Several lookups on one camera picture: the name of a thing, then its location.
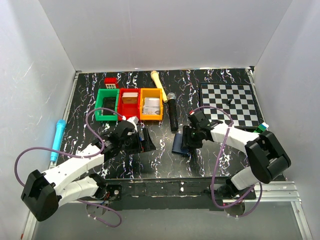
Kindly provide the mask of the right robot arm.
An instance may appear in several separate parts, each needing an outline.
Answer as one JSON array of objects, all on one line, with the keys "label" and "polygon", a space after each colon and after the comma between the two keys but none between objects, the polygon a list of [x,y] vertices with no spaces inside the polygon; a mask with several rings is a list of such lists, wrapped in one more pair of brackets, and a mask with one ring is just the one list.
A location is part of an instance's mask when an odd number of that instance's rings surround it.
[{"label": "right robot arm", "polygon": [[222,197],[235,197],[256,183],[268,184],[291,166],[291,159],[274,135],[265,130],[248,132],[229,127],[220,120],[208,120],[200,111],[188,115],[190,125],[182,131],[183,148],[199,149],[204,141],[224,143],[246,154],[249,167],[229,177],[214,191]]}]

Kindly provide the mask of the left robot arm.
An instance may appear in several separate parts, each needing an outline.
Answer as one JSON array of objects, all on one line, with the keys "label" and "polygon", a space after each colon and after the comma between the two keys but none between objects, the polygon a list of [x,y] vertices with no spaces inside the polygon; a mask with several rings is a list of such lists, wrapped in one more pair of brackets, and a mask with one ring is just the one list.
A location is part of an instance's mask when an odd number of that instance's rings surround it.
[{"label": "left robot arm", "polygon": [[110,193],[103,177],[92,173],[83,179],[78,178],[116,157],[121,151],[133,155],[156,150],[148,129],[143,128],[142,133],[140,136],[134,122],[121,121],[112,132],[98,136],[80,152],[79,157],[72,157],[44,172],[31,172],[21,200],[36,220],[42,222],[69,202],[86,197],[103,199]]}]

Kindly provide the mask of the navy blue card holder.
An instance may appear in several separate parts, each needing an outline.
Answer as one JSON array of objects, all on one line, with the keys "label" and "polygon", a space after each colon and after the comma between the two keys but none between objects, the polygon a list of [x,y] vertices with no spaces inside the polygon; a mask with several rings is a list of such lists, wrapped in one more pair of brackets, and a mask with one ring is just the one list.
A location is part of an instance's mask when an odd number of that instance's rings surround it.
[{"label": "navy blue card holder", "polygon": [[175,134],[171,152],[184,157],[189,154],[189,147],[185,144],[182,133]]}]

